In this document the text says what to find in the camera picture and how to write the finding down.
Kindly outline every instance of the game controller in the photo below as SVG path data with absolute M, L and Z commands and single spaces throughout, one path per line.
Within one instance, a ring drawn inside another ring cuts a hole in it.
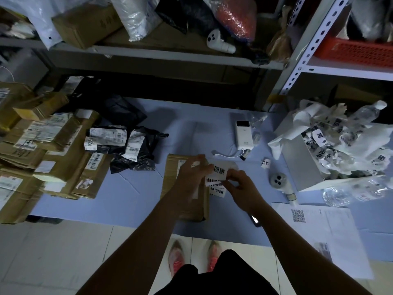
M 219 29 L 215 29 L 210 32 L 206 43 L 210 49 L 215 49 L 216 51 L 223 53 L 234 54 L 236 51 L 236 47 L 234 45 L 221 39 L 221 32 Z

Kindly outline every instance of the shoe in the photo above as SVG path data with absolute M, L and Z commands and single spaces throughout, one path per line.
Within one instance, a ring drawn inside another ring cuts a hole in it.
M 213 271 L 221 253 L 222 249 L 220 245 L 216 241 L 212 240 L 208 252 L 208 272 Z
M 168 263 L 172 277 L 174 277 L 176 272 L 184 265 L 184 253 L 178 240 L 172 245 L 171 251 L 169 252 Z

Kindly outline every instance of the person's right hand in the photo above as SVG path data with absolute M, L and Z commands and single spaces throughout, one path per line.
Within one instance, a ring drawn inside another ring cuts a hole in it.
M 228 170 L 226 179 L 222 184 L 231 193 L 235 203 L 240 209 L 252 215 L 253 210 L 257 209 L 259 203 L 264 201 L 254 182 L 244 171 L 234 169 Z M 233 186 L 228 180 L 238 182 L 239 186 Z

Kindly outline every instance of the white box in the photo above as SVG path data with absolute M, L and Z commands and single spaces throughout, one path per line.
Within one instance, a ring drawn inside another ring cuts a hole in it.
M 293 127 L 292 113 L 289 113 L 274 132 L 277 136 Z M 299 192 L 318 190 L 338 186 L 344 183 L 356 183 L 363 178 L 326 180 L 313 160 L 301 135 L 293 140 L 285 140 L 281 153 L 287 162 L 289 172 Z

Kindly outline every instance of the plastic bottle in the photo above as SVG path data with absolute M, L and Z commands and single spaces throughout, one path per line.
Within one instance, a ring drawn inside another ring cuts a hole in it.
M 378 118 L 379 112 L 382 109 L 386 108 L 386 106 L 387 106 L 386 102 L 382 100 L 378 100 L 376 103 L 361 107 L 355 113 L 353 113 L 348 119 L 356 121 L 357 123 L 360 124 L 368 124 L 374 121 L 376 118 Z
M 329 206 L 342 207 L 356 201 L 364 202 L 383 198 L 388 189 L 390 186 L 386 179 L 385 181 L 383 179 L 365 179 L 353 185 L 325 188 L 322 197 Z

